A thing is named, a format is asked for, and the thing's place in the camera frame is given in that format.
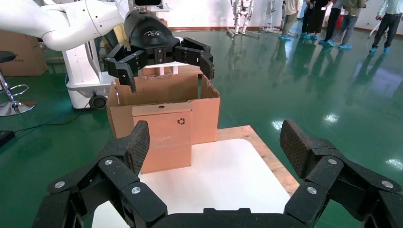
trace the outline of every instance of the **black cable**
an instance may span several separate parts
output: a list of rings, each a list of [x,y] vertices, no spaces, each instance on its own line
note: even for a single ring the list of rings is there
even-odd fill
[[[79,118],[82,113],[83,113],[83,112],[81,111],[76,117],[74,117],[73,119],[71,119],[71,120],[69,120],[69,121],[66,121],[66,122],[64,122],[64,123],[49,123],[49,122],[54,121],[54,120],[51,120],[51,121],[49,121],[49,122],[46,122],[46,123],[43,123],[43,124],[39,124],[39,125],[36,125],[36,126],[33,126],[33,127],[28,127],[28,128],[24,128],[24,129],[20,129],[20,130],[14,131],[14,133],[21,132],[21,131],[26,131],[26,130],[30,130],[30,129],[34,129],[34,128],[42,127],[42,126],[62,126],[62,125],[66,125],[66,124],[69,124],[69,123],[73,122],[73,121],[76,120],[77,118]]]

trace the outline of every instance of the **small cardboard box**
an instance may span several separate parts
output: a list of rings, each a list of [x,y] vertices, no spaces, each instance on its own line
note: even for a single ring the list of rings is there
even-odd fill
[[[148,122],[150,149],[142,173],[190,166],[192,163],[192,105],[188,102],[133,107],[134,125]]]
[[[137,92],[129,86],[112,84],[106,108],[116,138],[128,136],[134,128],[133,107],[140,105],[190,103],[192,109],[192,144],[217,140],[220,94],[206,76],[202,76],[199,97],[199,76],[196,73],[145,76],[135,79]]]
[[[16,55],[13,61],[0,64],[4,76],[39,76],[48,70],[36,37],[0,31],[0,50]]]

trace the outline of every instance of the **green epoxy floor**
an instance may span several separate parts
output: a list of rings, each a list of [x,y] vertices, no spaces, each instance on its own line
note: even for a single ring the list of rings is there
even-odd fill
[[[388,56],[368,57],[368,34],[358,31],[350,51],[299,39],[285,43],[273,34],[234,42],[225,32],[175,35],[211,46],[213,84],[222,97],[220,128],[251,125],[294,175],[278,142],[281,122],[294,119],[307,133],[329,139],[347,158],[403,185],[402,40],[393,42]],[[61,123],[77,114],[71,111],[64,66],[49,69],[40,77],[8,78],[11,85],[28,84],[31,89],[22,97],[36,99],[38,106],[0,118],[1,129],[57,117],[55,123]],[[0,149],[0,219],[8,228],[30,227],[48,183],[94,158],[113,139],[105,110],[84,111],[70,124],[29,132],[19,132],[17,139],[22,138]],[[331,202],[317,227],[359,228],[360,223]]]

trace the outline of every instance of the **stool base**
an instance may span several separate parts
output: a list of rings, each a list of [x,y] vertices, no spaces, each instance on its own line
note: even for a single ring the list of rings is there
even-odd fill
[[[37,105],[35,100],[17,100],[0,104],[0,116],[18,115]]]

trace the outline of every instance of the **metal screw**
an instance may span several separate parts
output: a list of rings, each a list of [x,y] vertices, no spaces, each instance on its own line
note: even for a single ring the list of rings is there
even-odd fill
[[[332,164],[332,165],[336,165],[337,164],[337,162],[336,162],[336,160],[334,160],[334,159],[329,159],[329,160],[327,160],[330,164]]]
[[[141,188],[140,187],[134,187],[134,188],[132,188],[132,194],[137,194],[137,193],[139,193],[141,191]]]
[[[60,189],[63,187],[66,183],[64,181],[59,181],[55,184],[55,188]]]
[[[384,180],[382,181],[382,184],[387,188],[393,188],[393,184],[390,183],[389,181]]]
[[[105,161],[105,165],[110,165],[112,163],[113,163],[113,161],[111,159]]]
[[[314,187],[308,187],[308,192],[315,195],[317,193],[316,189]]]

